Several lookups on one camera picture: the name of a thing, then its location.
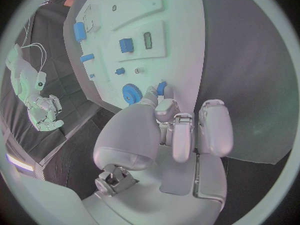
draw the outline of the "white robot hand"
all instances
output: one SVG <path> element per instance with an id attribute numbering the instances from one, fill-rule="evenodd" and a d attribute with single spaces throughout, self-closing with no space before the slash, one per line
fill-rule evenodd
<path id="1" fill-rule="evenodd" d="M 56 115 L 62 111 L 59 99 L 54 95 L 49 98 L 40 96 L 46 73 L 37 72 L 22 56 L 22 49 L 16 44 L 6 59 L 15 94 L 27 106 L 29 119 L 38 131 L 52 131 L 61 127 L 64 122 L 56 121 Z"/>

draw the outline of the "light strip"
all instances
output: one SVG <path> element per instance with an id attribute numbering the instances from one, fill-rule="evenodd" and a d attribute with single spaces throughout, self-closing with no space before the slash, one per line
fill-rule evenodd
<path id="1" fill-rule="evenodd" d="M 34 170 L 34 168 L 33 168 L 32 166 L 29 166 L 29 165 L 27 165 L 27 164 L 25 164 L 25 163 L 23 163 L 23 162 L 20 162 L 20 161 L 18 161 L 17 159 L 13 158 L 12 156 L 10 156 L 10 155 L 8 155 L 8 154 L 6 154 L 6 156 L 7 156 L 7 159 L 8 159 L 11 163 L 13 163 L 13 164 L 15 164 L 15 165 L 17 165 L 17 166 L 19 166 L 19 167 L 21 167 L 21 168 L 23 168 L 23 169 L 29 170 L 29 171 L 33 171 L 33 170 Z"/>

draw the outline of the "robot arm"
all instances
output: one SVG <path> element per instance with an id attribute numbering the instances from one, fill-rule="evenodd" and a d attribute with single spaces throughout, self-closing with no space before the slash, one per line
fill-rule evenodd
<path id="1" fill-rule="evenodd" d="M 6 59 L 15 94 L 28 108 L 29 119 L 38 131 L 61 127 L 64 122 L 56 121 L 56 115 L 62 111 L 59 99 L 54 95 L 49 98 L 40 96 L 46 83 L 46 73 L 37 72 L 22 56 L 22 49 L 16 44 Z"/>

